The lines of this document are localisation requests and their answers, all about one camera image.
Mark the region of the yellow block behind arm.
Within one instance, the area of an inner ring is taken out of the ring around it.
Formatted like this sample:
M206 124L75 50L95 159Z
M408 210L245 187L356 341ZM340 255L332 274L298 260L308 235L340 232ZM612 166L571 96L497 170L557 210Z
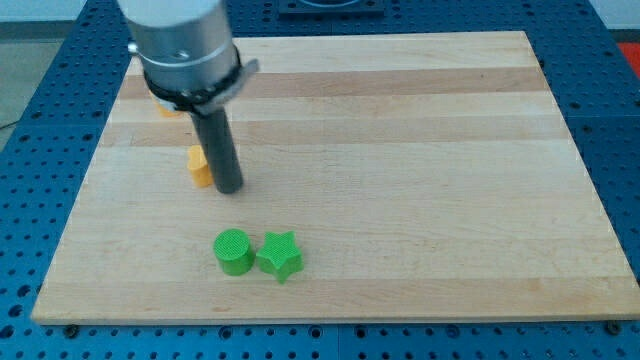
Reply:
M150 98L153 100L158 112L161 116L167 118L180 117L182 113L176 110L171 102L165 101L157 97L153 92L149 92Z

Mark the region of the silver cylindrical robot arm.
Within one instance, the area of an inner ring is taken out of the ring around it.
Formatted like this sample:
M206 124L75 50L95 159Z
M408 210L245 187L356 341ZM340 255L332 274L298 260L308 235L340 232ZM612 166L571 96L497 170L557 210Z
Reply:
M225 111L225 92L239 83L242 63L226 5L218 0L119 0L153 98L191 116L217 190L243 185Z

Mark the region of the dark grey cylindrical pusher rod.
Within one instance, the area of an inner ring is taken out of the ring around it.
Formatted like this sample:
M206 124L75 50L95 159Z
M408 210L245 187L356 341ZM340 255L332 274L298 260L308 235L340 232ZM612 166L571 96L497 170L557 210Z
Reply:
M190 114L196 134L209 164L216 189L233 194L243 186L243 176L226 111Z

